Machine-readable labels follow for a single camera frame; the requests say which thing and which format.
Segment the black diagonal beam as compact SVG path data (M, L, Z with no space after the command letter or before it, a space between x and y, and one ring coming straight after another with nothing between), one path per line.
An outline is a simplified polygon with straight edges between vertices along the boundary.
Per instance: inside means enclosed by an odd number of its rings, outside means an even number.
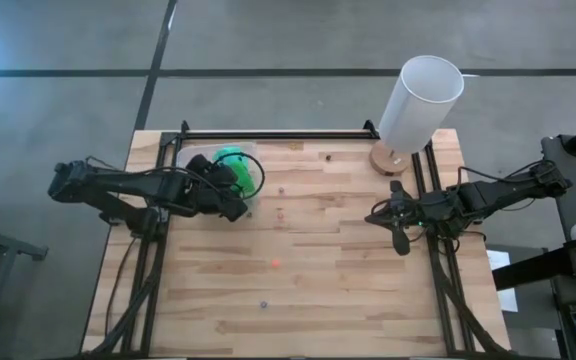
M561 248L548 251L492 271L497 290L515 288L557 276L576 279L576 240L566 242Z

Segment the black aluminium table frame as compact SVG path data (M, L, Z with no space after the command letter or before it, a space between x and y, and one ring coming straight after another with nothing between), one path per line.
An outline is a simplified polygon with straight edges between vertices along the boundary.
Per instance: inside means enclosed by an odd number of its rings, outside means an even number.
M250 130L266 182L236 222L175 217L162 242L107 241L82 349L93 354L147 270L147 299L115 357L443 357L464 346L452 305L436 299L427 241L399 256L364 218L388 195L366 130Z

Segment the clear plastic container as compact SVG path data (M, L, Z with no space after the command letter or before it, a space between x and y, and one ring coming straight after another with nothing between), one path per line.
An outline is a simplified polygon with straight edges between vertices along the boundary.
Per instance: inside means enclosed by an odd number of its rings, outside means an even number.
M248 152L254 157L255 159L258 158L257 146L253 142L230 142L230 143L217 143L217 144L209 144L209 145L191 145L187 147L183 147L177 155L177 166L187 168L191 159L196 155L204 156L208 161L211 163L215 163L213 161L213 155L219 148L226 147L226 146L239 146L245 152ZM254 177L257 191L256 194L260 191L262 187L262 180L264 177L262 176L262 171L260 167L254 163L251 166L252 175ZM252 202L253 198L256 194L251 198L246 198L247 202Z

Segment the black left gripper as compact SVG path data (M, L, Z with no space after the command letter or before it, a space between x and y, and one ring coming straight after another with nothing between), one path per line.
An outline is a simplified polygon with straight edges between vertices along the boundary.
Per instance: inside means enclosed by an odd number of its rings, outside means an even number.
M186 170L193 180L184 204L194 214L219 215L234 222L248 211L237 185L238 176L229 166L213 163L198 154L187 163Z

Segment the green foam die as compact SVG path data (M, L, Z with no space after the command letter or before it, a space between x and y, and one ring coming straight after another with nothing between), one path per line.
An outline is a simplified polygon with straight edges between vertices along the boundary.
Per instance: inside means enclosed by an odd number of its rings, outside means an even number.
M217 165L229 167L234 172L237 180L232 188L242 198L251 198L256 194L257 186L251 170L255 160L250 153L239 146L226 146L216 151L213 161Z

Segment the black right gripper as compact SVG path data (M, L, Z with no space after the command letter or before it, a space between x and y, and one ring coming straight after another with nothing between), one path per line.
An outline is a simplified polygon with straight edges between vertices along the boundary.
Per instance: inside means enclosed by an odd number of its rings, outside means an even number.
M390 192L380 211L367 215L364 220L391 232L392 245L398 255L410 252L411 239L405 233L406 227L420 226L444 238L455 236L451 228L454 208L445 192L433 192L437 199L413 199L398 180L390 182Z

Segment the white paper sheet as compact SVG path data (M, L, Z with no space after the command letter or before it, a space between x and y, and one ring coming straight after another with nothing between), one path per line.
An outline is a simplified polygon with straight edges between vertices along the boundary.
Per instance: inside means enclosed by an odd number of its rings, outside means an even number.
M508 252L488 250L487 256L492 270L508 266L510 264L510 256ZM518 312L518 303L513 288L498 290L497 296L500 302L501 310L506 312Z

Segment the white cylinder lamp, wooden base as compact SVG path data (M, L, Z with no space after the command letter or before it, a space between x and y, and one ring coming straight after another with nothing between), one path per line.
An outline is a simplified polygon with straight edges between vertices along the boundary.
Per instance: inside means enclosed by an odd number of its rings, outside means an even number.
M461 71L444 58L420 55L405 62L377 126L379 140L369 153L372 168L384 176L405 171L464 88Z

